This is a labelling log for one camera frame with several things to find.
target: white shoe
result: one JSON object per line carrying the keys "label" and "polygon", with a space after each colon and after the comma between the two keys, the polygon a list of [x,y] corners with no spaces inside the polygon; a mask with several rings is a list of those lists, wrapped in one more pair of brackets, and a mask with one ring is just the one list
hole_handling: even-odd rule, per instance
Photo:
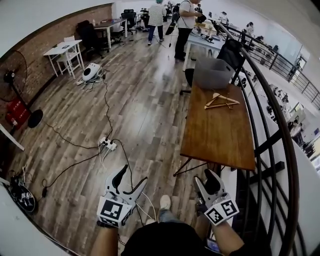
{"label": "white shoe", "polygon": [[147,220],[146,220],[146,225],[149,225],[149,224],[152,224],[152,223],[155,223],[156,221],[153,219],[153,218],[148,218]]}
{"label": "white shoe", "polygon": [[171,199],[165,194],[160,199],[160,209],[170,210],[171,207]]}

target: red box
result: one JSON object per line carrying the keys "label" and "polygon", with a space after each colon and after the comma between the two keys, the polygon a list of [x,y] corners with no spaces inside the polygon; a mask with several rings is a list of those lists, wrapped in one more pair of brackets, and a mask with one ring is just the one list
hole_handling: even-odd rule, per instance
{"label": "red box", "polygon": [[30,116],[30,112],[26,109],[26,107],[18,98],[8,103],[6,108],[8,110],[8,114],[17,122],[17,129],[19,129],[28,120]]}

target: wooden hanger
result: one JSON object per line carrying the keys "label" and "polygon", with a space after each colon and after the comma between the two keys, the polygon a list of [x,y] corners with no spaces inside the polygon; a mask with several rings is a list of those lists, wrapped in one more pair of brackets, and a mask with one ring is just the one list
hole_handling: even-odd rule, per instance
{"label": "wooden hanger", "polygon": [[[211,105],[217,98],[226,100],[231,103],[225,102],[225,103],[220,103],[220,104],[216,104],[216,105]],[[206,110],[206,109],[212,109],[212,108],[217,108],[217,107],[222,107],[222,106],[229,107],[230,105],[235,105],[235,104],[240,104],[240,102],[237,100],[234,100],[232,98],[227,98],[227,97],[222,96],[221,94],[215,92],[212,96],[212,100],[210,100],[207,104],[205,104],[204,109]]]}

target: hand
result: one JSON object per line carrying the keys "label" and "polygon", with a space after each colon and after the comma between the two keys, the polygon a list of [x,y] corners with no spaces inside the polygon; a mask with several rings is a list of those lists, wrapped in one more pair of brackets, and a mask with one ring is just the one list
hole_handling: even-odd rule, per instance
{"label": "hand", "polygon": [[202,13],[200,13],[200,12],[195,12],[194,13],[194,16],[196,16],[196,17],[201,17],[203,14]]}

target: trash bin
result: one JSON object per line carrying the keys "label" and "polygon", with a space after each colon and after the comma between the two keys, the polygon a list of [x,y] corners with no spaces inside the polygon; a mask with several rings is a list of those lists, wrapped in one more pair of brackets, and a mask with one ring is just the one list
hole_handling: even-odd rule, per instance
{"label": "trash bin", "polygon": [[195,63],[193,80],[203,89],[224,89],[234,73],[223,59],[202,56]]}

